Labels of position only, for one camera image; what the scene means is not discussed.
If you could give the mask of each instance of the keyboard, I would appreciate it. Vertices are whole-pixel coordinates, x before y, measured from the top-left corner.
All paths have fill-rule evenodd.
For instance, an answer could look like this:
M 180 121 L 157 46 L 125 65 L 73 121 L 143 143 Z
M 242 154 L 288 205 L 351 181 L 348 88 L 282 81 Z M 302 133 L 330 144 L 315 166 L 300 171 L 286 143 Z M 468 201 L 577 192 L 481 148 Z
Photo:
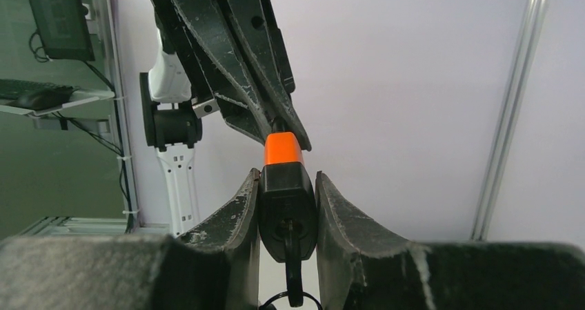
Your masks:
M 41 90 L 76 91 L 77 89 L 77 87 L 66 86 L 63 84 L 51 84 L 48 82 L 0 79 L 0 99 L 7 99 L 10 101 L 15 101 L 22 95 Z

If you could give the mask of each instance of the orange cap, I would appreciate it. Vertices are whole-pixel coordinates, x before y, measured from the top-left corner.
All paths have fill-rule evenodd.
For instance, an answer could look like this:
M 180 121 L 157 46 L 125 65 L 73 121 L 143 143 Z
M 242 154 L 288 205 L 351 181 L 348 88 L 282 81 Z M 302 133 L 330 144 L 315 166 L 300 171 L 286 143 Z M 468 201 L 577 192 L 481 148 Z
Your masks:
M 303 161 L 301 146 L 295 134 L 291 132 L 272 133 L 264 145 L 264 165 Z

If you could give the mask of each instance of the black monitor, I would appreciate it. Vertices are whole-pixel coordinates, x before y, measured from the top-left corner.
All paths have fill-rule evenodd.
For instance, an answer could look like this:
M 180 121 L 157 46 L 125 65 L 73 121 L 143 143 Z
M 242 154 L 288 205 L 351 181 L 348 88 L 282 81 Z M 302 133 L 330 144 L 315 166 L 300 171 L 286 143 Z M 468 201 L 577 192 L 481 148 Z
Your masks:
M 52 59 L 95 60 L 81 0 L 29 0 L 45 53 Z

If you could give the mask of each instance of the black mouse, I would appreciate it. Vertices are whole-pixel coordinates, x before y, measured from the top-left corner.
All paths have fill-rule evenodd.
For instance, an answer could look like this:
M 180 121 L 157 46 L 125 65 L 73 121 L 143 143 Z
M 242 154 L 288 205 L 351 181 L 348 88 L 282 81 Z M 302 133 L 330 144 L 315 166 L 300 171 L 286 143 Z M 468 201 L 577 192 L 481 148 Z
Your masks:
M 75 88 L 67 86 L 53 89 L 43 89 L 20 96 L 8 105 L 28 110 L 46 110 L 67 103 Z

